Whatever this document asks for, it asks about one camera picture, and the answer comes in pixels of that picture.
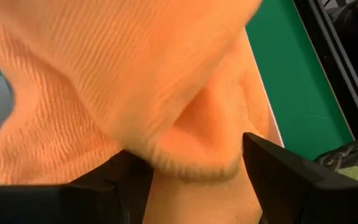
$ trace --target black object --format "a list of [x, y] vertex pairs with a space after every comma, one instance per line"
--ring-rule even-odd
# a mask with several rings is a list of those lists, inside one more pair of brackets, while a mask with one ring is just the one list
[[333, 171], [358, 166], [358, 140], [339, 149], [326, 152], [318, 156], [314, 162]]
[[322, 3], [319, 0], [293, 2], [351, 132], [358, 139], [358, 74], [354, 65]]
[[336, 3], [339, 7], [342, 7], [346, 5], [346, 0], [336, 0]]
[[268, 224], [358, 224], [358, 181], [254, 134], [244, 161]]
[[70, 184], [0, 186], [0, 223], [140, 224], [152, 176], [122, 151]]

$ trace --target green board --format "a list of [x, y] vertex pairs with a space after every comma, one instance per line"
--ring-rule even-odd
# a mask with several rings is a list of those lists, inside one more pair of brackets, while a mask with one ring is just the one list
[[291, 0], [266, 0], [247, 25], [287, 149], [308, 159], [352, 136]]

